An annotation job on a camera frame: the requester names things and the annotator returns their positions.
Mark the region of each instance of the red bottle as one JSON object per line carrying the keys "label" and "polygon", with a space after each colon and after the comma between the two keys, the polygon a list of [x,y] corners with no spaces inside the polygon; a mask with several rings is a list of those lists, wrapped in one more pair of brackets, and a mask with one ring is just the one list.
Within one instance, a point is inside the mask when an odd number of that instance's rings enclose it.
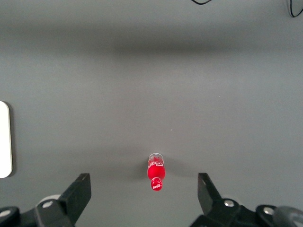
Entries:
{"label": "red bottle", "polygon": [[162,180],[165,177],[164,161],[161,154],[154,153],[150,155],[148,158],[147,175],[151,180],[151,188],[154,191],[160,191],[163,186]]}

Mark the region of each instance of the black cable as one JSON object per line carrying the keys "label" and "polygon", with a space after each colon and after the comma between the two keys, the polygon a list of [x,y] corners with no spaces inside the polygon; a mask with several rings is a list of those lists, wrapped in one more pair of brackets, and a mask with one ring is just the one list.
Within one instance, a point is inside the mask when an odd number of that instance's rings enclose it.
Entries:
{"label": "black cable", "polygon": [[210,2],[211,0],[208,0],[208,1],[205,1],[205,2],[197,2],[197,1],[195,1],[195,0],[192,0],[195,4],[198,4],[198,5],[204,5],[204,4],[206,4],[206,3],[208,3],[208,2]]}
{"label": "black cable", "polygon": [[300,11],[300,13],[298,13],[296,16],[293,14],[293,0],[290,0],[290,14],[292,15],[292,17],[297,17],[299,16],[301,13],[303,12],[303,9]]}

